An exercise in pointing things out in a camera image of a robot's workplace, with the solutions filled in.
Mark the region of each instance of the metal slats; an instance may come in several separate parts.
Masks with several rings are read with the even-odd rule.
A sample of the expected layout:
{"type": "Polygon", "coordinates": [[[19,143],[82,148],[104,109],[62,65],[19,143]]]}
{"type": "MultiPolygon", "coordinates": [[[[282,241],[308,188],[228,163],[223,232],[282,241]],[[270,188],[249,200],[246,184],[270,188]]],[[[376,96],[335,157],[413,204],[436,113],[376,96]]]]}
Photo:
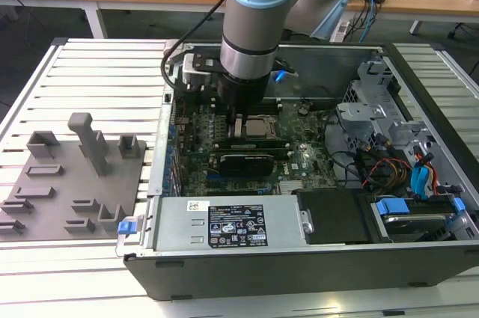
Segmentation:
{"type": "Polygon", "coordinates": [[[162,59],[163,53],[159,51],[83,51],[64,50],[59,58],[156,58],[162,59]]]}
{"type": "MultiPolygon", "coordinates": [[[[101,129],[106,140],[117,141],[120,134],[134,133],[137,134],[138,139],[147,142],[147,147],[150,149],[154,147],[164,90],[163,80],[159,74],[162,50],[154,51],[154,49],[162,48],[163,43],[140,43],[140,50],[136,50],[135,54],[128,51],[128,48],[135,46],[133,42],[126,43],[124,48],[121,47],[122,43],[115,43],[115,48],[109,51],[101,51],[105,47],[103,44],[105,43],[73,43],[73,47],[78,46],[78,50],[70,51],[67,49],[70,45],[68,43],[58,49],[53,59],[46,65],[42,76],[26,98],[1,142],[0,202],[10,194],[29,157],[26,143],[33,131],[53,131],[57,139],[61,141],[78,140],[67,127],[67,121],[73,112],[90,112],[94,118],[93,129],[101,129]],[[120,52],[120,54],[114,57],[114,52],[120,52]],[[72,69],[69,66],[71,64],[85,67],[72,69]],[[63,70],[64,75],[56,76],[56,67],[63,70]],[[142,75],[139,70],[145,68],[151,72],[155,70],[156,74],[142,75]],[[90,71],[84,76],[79,76],[79,70],[83,69],[90,71]],[[109,70],[116,70],[117,74],[111,76],[109,70]]],[[[135,213],[138,215],[142,214],[146,208],[144,201],[147,198],[147,182],[150,177],[152,158],[153,151],[147,150],[136,195],[140,202],[135,206],[135,213]]],[[[16,252],[16,262],[22,262],[20,257],[24,257],[25,252],[11,251],[16,252]]],[[[35,251],[35,257],[38,260],[41,252],[35,251]]],[[[110,257],[115,257],[112,247],[108,247],[107,251],[110,257]]],[[[79,249],[76,254],[67,259],[91,258],[88,253],[83,254],[83,252],[79,249]]],[[[0,243],[0,262],[4,259],[8,258],[5,258],[0,243]]]]}
{"type": "MultiPolygon", "coordinates": [[[[43,80],[43,86],[132,86],[132,80],[128,76],[49,76],[43,80]]],[[[135,77],[135,86],[157,86],[161,85],[161,76],[135,77]]]]}
{"type": "Polygon", "coordinates": [[[86,51],[156,51],[163,52],[164,43],[138,43],[138,42],[68,42],[64,50],[86,50],[86,51]]]}
{"type": "Polygon", "coordinates": [[[54,67],[50,76],[158,76],[159,67],[54,67]]]}
{"type": "Polygon", "coordinates": [[[33,98],[29,108],[159,108],[161,97],[48,97],[33,98]]]}
{"type": "MultiPolygon", "coordinates": [[[[148,87],[127,87],[121,88],[116,86],[96,86],[82,87],[75,86],[67,89],[70,97],[161,97],[163,95],[163,86],[148,87]]],[[[64,97],[65,88],[63,87],[46,87],[38,88],[35,91],[37,97],[64,97]]]]}
{"type": "MultiPolygon", "coordinates": [[[[397,45],[397,49],[472,154],[479,159],[479,100],[469,89],[467,81],[461,79],[431,47],[402,44],[397,45]]],[[[399,95],[413,118],[421,119],[407,94],[401,91],[399,95]]]]}

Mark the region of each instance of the cable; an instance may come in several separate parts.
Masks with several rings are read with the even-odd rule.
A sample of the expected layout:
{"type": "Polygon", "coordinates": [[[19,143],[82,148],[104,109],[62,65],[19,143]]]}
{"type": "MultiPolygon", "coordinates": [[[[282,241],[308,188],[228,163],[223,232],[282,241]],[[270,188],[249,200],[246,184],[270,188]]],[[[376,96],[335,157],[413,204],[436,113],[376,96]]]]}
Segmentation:
{"type": "Polygon", "coordinates": [[[373,18],[374,18],[374,0],[371,0],[371,4],[370,4],[370,17],[369,19],[367,20],[367,24],[366,24],[366,28],[364,29],[363,33],[362,33],[362,36],[361,36],[361,39],[359,39],[359,42],[362,43],[363,40],[366,38],[367,34],[369,33],[369,30],[370,30],[370,27],[372,25],[372,22],[373,22],[373,18]]]}
{"type": "Polygon", "coordinates": [[[364,6],[361,10],[361,13],[355,18],[351,25],[351,28],[346,33],[344,38],[347,39],[348,37],[350,37],[351,40],[353,38],[353,34],[356,31],[364,29],[364,33],[361,39],[365,39],[371,29],[371,26],[376,22],[376,17],[381,10],[381,6],[382,5],[379,5],[378,8],[377,4],[374,3],[374,0],[364,0],[364,6]]]}
{"type": "Polygon", "coordinates": [[[465,30],[464,27],[463,27],[463,24],[460,25],[459,28],[460,28],[462,31],[464,31],[467,35],[469,35],[470,37],[473,37],[474,39],[477,39],[477,38],[478,38],[477,35],[473,35],[473,34],[471,34],[470,32],[468,32],[467,30],[465,30]]]}
{"type": "MultiPolygon", "coordinates": [[[[23,2],[21,0],[17,0],[18,3],[20,5],[22,5],[23,7],[26,7],[25,4],[23,4],[23,2]]],[[[43,22],[41,22],[40,19],[38,19],[34,14],[31,13],[31,17],[33,17],[35,20],[37,20],[37,22],[42,26],[42,28],[45,29],[45,31],[52,37],[54,37],[54,35],[52,34],[52,32],[50,32],[50,30],[43,24],[43,22]]]]}
{"type": "Polygon", "coordinates": [[[355,177],[358,177],[358,178],[361,178],[359,176],[359,174],[355,171],[353,171],[351,168],[343,165],[341,162],[339,162],[337,159],[335,159],[332,155],[329,154],[328,152],[328,148],[326,147],[326,128],[328,127],[328,123],[329,121],[331,120],[331,117],[332,115],[336,112],[335,109],[332,109],[330,112],[329,112],[329,115],[328,117],[326,118],[326,121],[325,123],[323,124],[323,129],[322,129],[322,132],[321,132],[321,135],[322,135],[322,139],[323,139],[323,147],[324,147],[324,153],[326,154],[326,156],[331,159],[337,166],[343,168],[344,170],[348,171],[349,173],[351,173],[353,176],[355,177]]]}
{"type": "Polygon", "coordinates": [[[176,86],[171,80],[170,80],[170,77],[168,76],[168,74],[166,73],[166,63],[168,61],[168,59],[170,58],[171,54],[174,52],[174,50],[176,50],[188,37],[191,36],[191,34],[193,34],[196,30],[198,30],[200,28],[200,26],[202,26],[212,15],[213,13],[218,10],[218,7],[220,7],[223,2],[225,2],[225,0],[219,0],[215,6],[213,6],[211,8],[210,11],[208,11],[208,13],[204,16],[203,19],[200,20],[200,22],[198,24],[195,25],[194,28],[190,29],[188,32],[186,32],[167,52],[165,52],[165,55],[163,56],[163,59],[162,59],[162,63],[161,63],[161,66],[160,66],[160,69],[161,69],[161,72],[162,72],[162,76],[163,76],[163,79],[165,80],[166,84],[172,88],[173,90],[179,90],[179,91],[182,91],[182,92],[186,92],[186,89],[185,88],[182,88],[180,86],[176,86]]]}
{"type": "Polygon", "coordinates": [[[12,107],[12,105],[10,105],[10,104],[8,104],[8,103],[4,103],[3,101],[0,101],[0,104],[1,104],[1,105],[5,105],[5,106],[7,106],[7,107],[12,107]]]}
{"type": "Polygon", "coordinates": [[[479,28],[473,28],[472,26],[469,26],[469,25],[465,24],[464,22],[462,22],[461,25],[465,26],[467,28],[470,28],[471,30],[479,31],[479,28]]]}
{"type": "Polygon", "coordinates": [[[469,73],[469,75],[472,75],[474,71],[476,71],[476,69],[478,68],[479,66],[479,61],[475,63],[475,65],[472,67],[472,70],[471,72],[469,73]]]}

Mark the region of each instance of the power supply label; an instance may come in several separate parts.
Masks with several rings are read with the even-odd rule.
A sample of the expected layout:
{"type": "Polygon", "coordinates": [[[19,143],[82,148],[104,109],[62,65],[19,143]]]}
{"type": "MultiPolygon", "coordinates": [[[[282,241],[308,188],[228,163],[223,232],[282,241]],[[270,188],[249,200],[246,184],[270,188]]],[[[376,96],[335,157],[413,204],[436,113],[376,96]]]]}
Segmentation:
{"type": "Polygon", "coordinates": [[[211,248],[268,245],[262,204],[208,207],[208,244],[211,248]]]}

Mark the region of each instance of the black cable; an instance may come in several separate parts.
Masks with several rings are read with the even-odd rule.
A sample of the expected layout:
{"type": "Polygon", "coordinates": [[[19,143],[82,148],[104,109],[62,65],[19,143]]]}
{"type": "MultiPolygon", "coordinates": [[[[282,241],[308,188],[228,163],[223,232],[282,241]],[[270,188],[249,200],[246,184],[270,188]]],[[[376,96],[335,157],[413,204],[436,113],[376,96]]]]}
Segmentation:
{"type": "MultiPolygon", "coordinates": [[[[376,5],[375,5],[375,9],[376,10],[375,10],[375,12],[373,12],[373,17],[370,18],[371,24],[369,26],[369,29],[376,22],[376,15],[377,15],[377,12],[378,12],[376,5]]],[[[353,24],[351,25],[351,28],[349,29],[349,31],[346,33],[344,39],[347,39],[348,37],[352,38],[356,31],[365,28],[365,25],[366,25],[366,22],[367,22],[367,17],[369,16],[370,11],[371,11],[370,0],[364,0],[364,5],[363,5],[361,13],[353,21],[353,24]]]]}
{"type": "Polygon", "coordinates": [[[332,109],[327,118],[326,118],[326,121],[325,123],[323,124],[323,130],[321,132],[321,135],[322,135],[322,139],[323,139],[323,147],[324,147],[324,153],[326,154],[326,157],[328,157],[329,159],[331,159],[337,166],[343,168],[344,170],[350,172],[353,176],[356,176],[358,177],[359,179],[361,178],[361,176],[359,176],[358,173],[356,173],[355,171],[353,171],[351,168],[343,165],[341,162],[339,162],[337,159],[335,159],[331,154],[329,154],[328,152],[328,148],[326,147],[326,128],[328,127],[328,123],[329,121],[331,120],[331,117],[332,115],[334,115],[336,112],[335,109],[332,109]]]}
{"type": "Polygon", "coordinates": [[[12,105],[10,105],[9,103],[4,103],[3,101],[0,101],[0,104],[5,105],[7,107],[12,107],[12,105]]]}
{"type": "Polygon", "coordinates": [[[474,71],[476,71],[476,69],[478,68],[479,66],[479,61],[475,63],[475,65],[473,66],[471,72],[469,73],[469,76],[473,74],[474,71]]]}
{"type": "Polygon", "coordinates": [[[464,31],[467,35],[469,35],[470,37],[473,37],[474,39],[479,38],[479,36],[473,35],[473,34],[471,34],[470,32],[468,32],[467,30],[465,30],[463,26],[464,26],[464,24],[460,25],[459,28],[460,28],[462,31],[464,31]]]}
{"type": "Polygon", "coordinates": [[[179,90],[179,91],[183,91],[185,92],[186,89],[183,88],[183,87],[180,87],[180,86],[176,86],[171,80],[170,80],[170,77],[168,76],[168,74],[166,73],[166,63],[168,61],[168,59],[170,58],[171,56],[171,53],[174,52],[174,50],[176,50],[188,37],[191,36],[191,34],[193,34],[196,30],[198,30],[200,28],[200,26],[202,26],[212,15],[213,13],[218,10],[218,7],[222,6],[223,2],[225,2],[225,0],[219,0],[215,6],[213,6],[211,8],[210,11],[208,11],[208,13],[204,16],[203,19],[200,20],[200,22],[198,24],[195,25],[194,28],[190,29],[188,32],[186,32],[167,52],[165,52],[165,55],[163,56],[163,59],[162,59],[162,63],[161,63],[161,66],[160,66],[160,69],[161,69],[161,72],[162,72],[162,75],[163,75],[163,79],[165,80],[165,82],[167,83],[167,85],[170,87],[170,88],[173,88],[174,90],[179,90]]]}
{"type": "MultiPolygon", "coordinates": [[[[20,5],[22,5],[23,7],[26,7],[25,4],[23,4],[23,2],[22,2],[21,0],[17,0],[17,1],[18,1],[18,3],[19,3],[20,5]]],[[[50,32],[50,30],[43,24],[43,22],[41,22],[41,20],[38,19],[34,14],[31,14],[31,17],[33,17],[35,20],[37,20],[37,22],[42,26],[42,28],[45,29],[45,31],[46,31],[50,36],[52,36],[52,37],[54,36],[54,35],[50,32]]]]}
{"type": "Polygon", "coordinates": [[[470,28],[471,30],[479,31],[479,28],[473,28],[472,26],[469,26],[469,25],[465,24],[464,22],[462,22],[461,25],[465,26],[467,28],[470,28]]]}

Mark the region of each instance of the electronic equipment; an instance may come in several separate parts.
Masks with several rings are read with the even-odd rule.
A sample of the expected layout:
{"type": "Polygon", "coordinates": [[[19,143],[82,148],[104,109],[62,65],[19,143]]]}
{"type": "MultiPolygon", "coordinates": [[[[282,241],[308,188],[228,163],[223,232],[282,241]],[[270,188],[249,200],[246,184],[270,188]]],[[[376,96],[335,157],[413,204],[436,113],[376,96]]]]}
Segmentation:
{"type": "Polygon", "coordinates": [[[231,126],[214,76],[192,70],[221,47],[175,53],[172,77],[198,89],[166,88],[146,212],[119,227],[117,253],[149,297],[428,287],[479,266],[479,162],[425,85],[443,70],[479,107],[477,88],[444,53],[280,45],[295,75],[231,126]]]}

